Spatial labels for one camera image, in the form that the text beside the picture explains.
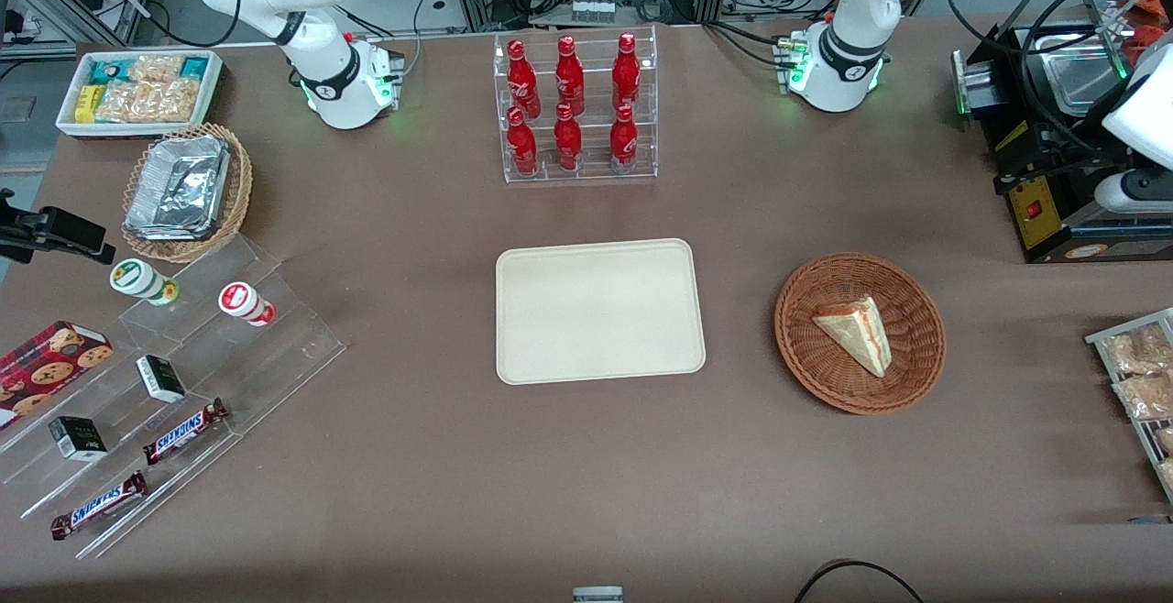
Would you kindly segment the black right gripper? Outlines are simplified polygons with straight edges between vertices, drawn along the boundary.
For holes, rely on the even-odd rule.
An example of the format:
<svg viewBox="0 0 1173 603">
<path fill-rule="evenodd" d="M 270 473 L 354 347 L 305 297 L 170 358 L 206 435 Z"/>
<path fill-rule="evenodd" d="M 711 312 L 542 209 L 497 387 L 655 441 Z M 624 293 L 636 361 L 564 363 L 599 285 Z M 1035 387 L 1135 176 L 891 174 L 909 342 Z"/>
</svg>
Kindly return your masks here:
<svg viewBox="0 0 1173 603">
<path fill-rule="evenodd" d="M 106 244 L 106 230 L 59 206 L 38 212 L 11 206 L 8 187 L 1 190 L 1 257 L 29 264 L 38 251 L 60 251 L 111 265 L 116 248 Z"/>
</svg>

